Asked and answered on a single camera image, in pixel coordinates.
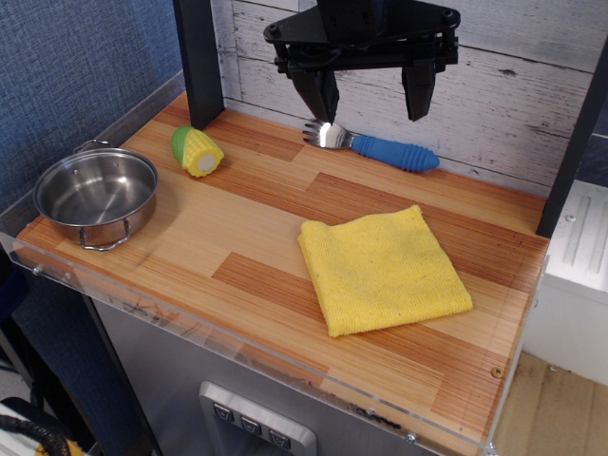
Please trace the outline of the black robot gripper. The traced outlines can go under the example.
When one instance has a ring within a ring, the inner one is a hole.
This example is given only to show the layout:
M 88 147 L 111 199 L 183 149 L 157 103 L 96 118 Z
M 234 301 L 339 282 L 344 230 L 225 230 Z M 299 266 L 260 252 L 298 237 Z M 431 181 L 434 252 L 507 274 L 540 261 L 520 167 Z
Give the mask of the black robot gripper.
M 333 122 L 339 101 L 329 70 L 402 68 L 408 118 L 429 111 L 435 70 L 458 61 L 459 11 L 423 1 L 318 1 L 263 32 L 315 118 Z

